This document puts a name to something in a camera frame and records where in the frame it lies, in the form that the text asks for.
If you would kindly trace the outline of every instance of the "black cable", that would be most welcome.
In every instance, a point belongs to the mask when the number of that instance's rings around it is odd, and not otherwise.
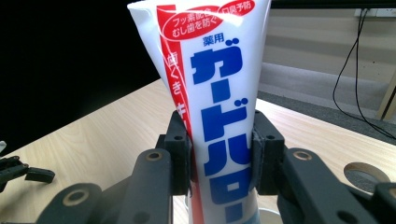
[[[382,128],[378,127],[377,125],[374,125],[373,123],[371,123],[370,121],[368,121],[368,120],[366,119],[366,117],[364,117],[363,114],[362,114],[362,112],[361,112],[361,107],[360,107],[360,104],[359,104],[359,97],[358,97],[359,40],[360,40],[361,30],[362,30],[362,27],[363,27],[363,24],[364,24],[364,20],[365,20],[365,18],[366,18],[366,15],[367,15],[367,12],[369,11],[369,9],[366,8],[364,11],[365,11],[365,12],[364,12],[364,15],[363,15],[363,14],[362,14],[362,13],[363,13],[363,9],[361,10],[361,14],[360,14],[360,16],[359,16],[359,24],[358,24],[358,37],[356,38],[354,45],[352,46],[351,50],[349,51],[349,53],[348,53],[348,55],[347,55],[347,57],[346,57],[346,62],[344,63],[344,66],[343,66],[343,68],[341,69],[340,74],[338,75],[337,81],[336,81],[335,86],[334,86],[334,89],[333,89],[333,91],[332,91],[332,100],[334,101],[334,103],[335,103],[335,105],[337,106],[337,108],[338,108],[342,113],[344,113],[345,115],[347,115],[347,116],[349,116],[349,117],[351,117],[351,118],[353,118],[353,119],[358,119],[358,120],[360,120],[360,121],[364,121],[364,122],[366,122],[367,124],[369,124],[373,129],[375,129],[376,131],[378,131],[379,133],[384,134],[386,137],[389,137],[389,138],[392,138],[392,139],[396,139],[396,137],[394,137],[391,133],[388,133],[388,132],[385,131],[384,129],[382,129]],[[355,117],[355,116],[352,116],[352,115],[349,115],[347,112],[343,111],[343,110],[340,108],[340,106],[339,106],[339,105],[336,103],[336,101],[335,101],[335,90],[336,90],[336,88],[337,88],[337,86],[338,86],[339,79],[340,79],[342,73],[344,72],[344,70],[345,70],[345,68],[346,68],[346,66],[347,66],[347,62],[348,62],[348,60],[349,60],[349,57],[350,57],[350,55],[351,55],[351,53],[352,53],[352,51],[353,51],[353,49],[354,49],[355,47],[356,47],[355,99],[356,99],[356,104],[357,104],[357,107],[358,107],[358,110],[359,110],[359,112],[360,112],[360,114],[361,114],[362,119],[360,119],[360,118],[358,118],[358,117]]]

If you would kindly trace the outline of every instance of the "red label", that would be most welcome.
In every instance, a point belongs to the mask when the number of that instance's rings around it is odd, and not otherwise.
[[[244,16],[254,7],[253,0],[236,0],[222,7],[190,8],[177,14],[174,13],[171,17],[169,17],[169,11],[161,11],[161,13],[167,13],[168,16],[158,15],[158,20],[163,23],[163,26],[160,26],[163,36],[168,40],[179,41],[195,38],[216,29],[223,22],[222,18],[217,16],[219,14]]]
[[[191,39],[204,35],[216,27],[222,20],[215,16],[219,7],[195,7],[177,13],[163,27],[163,35],[171,40]]]
[[[219,13],[244,16],[253,10],[254,6],[255,4],[253,0],[233,1],[222,6],[219,9]]]
[[[176,6],[159,6],[157,7],[158,24],[163,30],[166,23],[176,16]],[[186,90],[186,81],[184,74],[184,64],[182,51],[179,41],[171,41],[160,35],[161,47],[163,50],[163,63],[165,65],[166,76],[168,78],[169,89],[174,99],[178,114],[181,116],[190,139],[191,120],[189,110],[189,97]],[[195,167],[194,152],[192,149],[192,166]],[[191,182],[191,206],[192,217],[194,223],[204,223],[203,207],[201,202],[201,193],[198,183],[198,174],[196,169],[192,169],[193,178]]]

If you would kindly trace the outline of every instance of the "toothpaste tube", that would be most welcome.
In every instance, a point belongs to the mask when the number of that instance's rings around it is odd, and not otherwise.
[[[260,223],[249,149],[270,0],[128,8],[192,141],[190,223]]]

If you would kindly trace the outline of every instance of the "wooden table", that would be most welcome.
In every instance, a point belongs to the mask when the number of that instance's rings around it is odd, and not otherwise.
[[[287,147],[316,152],[341,181],[348,183],[343,171],[353,161],[370,163],[396,181],[396,146],[262,100],[256,107],[284,135]],[[94,183],[107,189],[126,178],[140,152],[155,147],[159,134],[166,133],[174,110],[170,94],[157,80],[7,155],[56,176],[51,184],[23,178],[9,182],[0,194],[0,221],[35,222],[68,186]],[[175,197],[174,205],[174,222],[188,223],[183,197]],[[276,197],[259,197],[259,206],[277,210]]]

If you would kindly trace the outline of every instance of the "round hole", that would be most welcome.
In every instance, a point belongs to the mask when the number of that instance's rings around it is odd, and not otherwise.
[[[64,197],[65,206],[75,206],[88,199],[90,192],[87,189],[75,189]]]
[[[344,168],[346,179],[356,188],[373,193],[375,185],[390,182],[389,177],[380,169],[364,162],[352,162]]]
[[[302,161],[310,161],[312,160],[312,156],[304,151],[295,151],[293,156]]]
[[[149,221],[149,214],[145,212],[139,212],[134,215],[134,223],[146,223]]]
[[[163,154],[161,152],[151,152],[146,156],[146,159],[148,161],[158,161],[163,157]]]
[[[357,224],[358,220],[350,213],[345,212],[345,211],[339,211],[337,213],[337,216],[343,220],[345,223],[348,224]]]
[[[389,189],[389,194],[396,199],[396,189]]]

